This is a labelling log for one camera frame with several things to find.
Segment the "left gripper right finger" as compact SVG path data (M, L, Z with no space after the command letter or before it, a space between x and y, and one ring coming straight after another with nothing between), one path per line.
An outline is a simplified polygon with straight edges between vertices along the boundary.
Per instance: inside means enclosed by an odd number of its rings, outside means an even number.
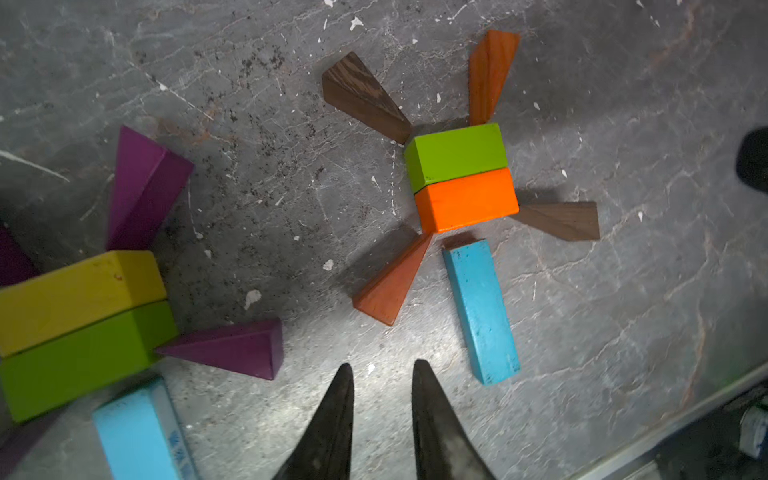
M418 479L494 479L478 454L428 361L412 374L412 423Z

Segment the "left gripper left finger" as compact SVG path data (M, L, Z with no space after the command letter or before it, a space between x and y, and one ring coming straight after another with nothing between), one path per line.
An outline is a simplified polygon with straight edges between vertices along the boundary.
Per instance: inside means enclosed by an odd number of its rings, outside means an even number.
M353 371L344 363L274 479L349 479L353 418Z

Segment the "teal block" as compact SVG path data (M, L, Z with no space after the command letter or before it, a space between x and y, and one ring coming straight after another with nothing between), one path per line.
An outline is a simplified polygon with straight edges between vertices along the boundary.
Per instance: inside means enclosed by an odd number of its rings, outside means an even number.
M445 249L470 365L481 384L498 384L521 368L490 246L480 240Z

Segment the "purple wedge block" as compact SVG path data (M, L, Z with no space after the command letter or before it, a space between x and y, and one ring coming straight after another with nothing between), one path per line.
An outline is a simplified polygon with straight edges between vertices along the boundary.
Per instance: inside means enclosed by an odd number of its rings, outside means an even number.
M270 319L192 332L156 347L155 352L274 380L284 359L282 322Z
M7 434L1 436L2 479L6 479L14 471L18 463L58 420L62 412L62 409L51 411L21 425L14 426Z
M27 281L40 274L4 226L1 227L0 234L0 262L0 284L2 287Z
M148 249L193 169L192 162L123 125L105 249Z

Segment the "reddish brown wedge block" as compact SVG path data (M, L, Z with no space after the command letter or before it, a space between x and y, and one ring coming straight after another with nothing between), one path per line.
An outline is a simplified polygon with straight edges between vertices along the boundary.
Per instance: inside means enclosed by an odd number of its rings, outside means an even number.
M414 240L352 297L353 307L392 327L434 236L434 233L424 233Z

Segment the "light blue block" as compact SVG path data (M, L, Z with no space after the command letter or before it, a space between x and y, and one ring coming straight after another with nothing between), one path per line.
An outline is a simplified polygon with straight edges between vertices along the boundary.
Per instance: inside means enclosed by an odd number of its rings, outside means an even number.
M93 413L115 479L196 479L166 383L157 377Z

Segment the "orange rectangular block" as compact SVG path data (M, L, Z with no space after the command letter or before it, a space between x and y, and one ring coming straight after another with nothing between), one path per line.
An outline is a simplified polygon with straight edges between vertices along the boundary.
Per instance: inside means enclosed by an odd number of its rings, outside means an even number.
M434 183L414 199L426 233L449 232L520 211L508 168Z

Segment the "dark brown wedge block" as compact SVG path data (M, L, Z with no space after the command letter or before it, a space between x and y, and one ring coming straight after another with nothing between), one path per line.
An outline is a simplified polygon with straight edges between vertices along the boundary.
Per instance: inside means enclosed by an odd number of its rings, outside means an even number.
M412 124L355 52L322 74L324 100L400 145Z
M521 205L511 218L565 241L601 239L597 203L593 201Z

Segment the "light green block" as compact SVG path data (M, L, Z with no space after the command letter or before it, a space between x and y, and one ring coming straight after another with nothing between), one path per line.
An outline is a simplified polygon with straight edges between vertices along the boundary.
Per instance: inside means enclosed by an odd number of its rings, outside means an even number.
M417 136L405 148L411 189L506 168L508 160L495 123Z

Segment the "green rectangular block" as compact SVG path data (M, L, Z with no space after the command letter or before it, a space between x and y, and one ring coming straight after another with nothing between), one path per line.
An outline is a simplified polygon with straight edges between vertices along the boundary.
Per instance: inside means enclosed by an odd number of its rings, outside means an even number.
M150 368L155 349L179 335L170 305L144 305L1 362L12 420L24 423Z

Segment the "yellow rectangular block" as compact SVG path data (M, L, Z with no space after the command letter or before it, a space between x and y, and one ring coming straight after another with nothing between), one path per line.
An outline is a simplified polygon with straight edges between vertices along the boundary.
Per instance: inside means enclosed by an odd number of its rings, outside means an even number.
M110 251L1 289L1 356L167 298L150 251Z

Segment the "orange brown wedge block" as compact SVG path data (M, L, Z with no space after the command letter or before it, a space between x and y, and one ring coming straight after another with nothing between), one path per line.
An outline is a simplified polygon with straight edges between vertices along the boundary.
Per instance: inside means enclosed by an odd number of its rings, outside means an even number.
M502 94L521 36L489 30L469 58L469 123L487 123Z

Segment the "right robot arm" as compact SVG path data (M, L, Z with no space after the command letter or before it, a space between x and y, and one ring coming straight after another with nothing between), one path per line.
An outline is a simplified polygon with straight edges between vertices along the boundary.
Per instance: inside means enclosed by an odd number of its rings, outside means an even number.
M736 174L745 185L768 193L768 128L762 127L747 134L739 147Z

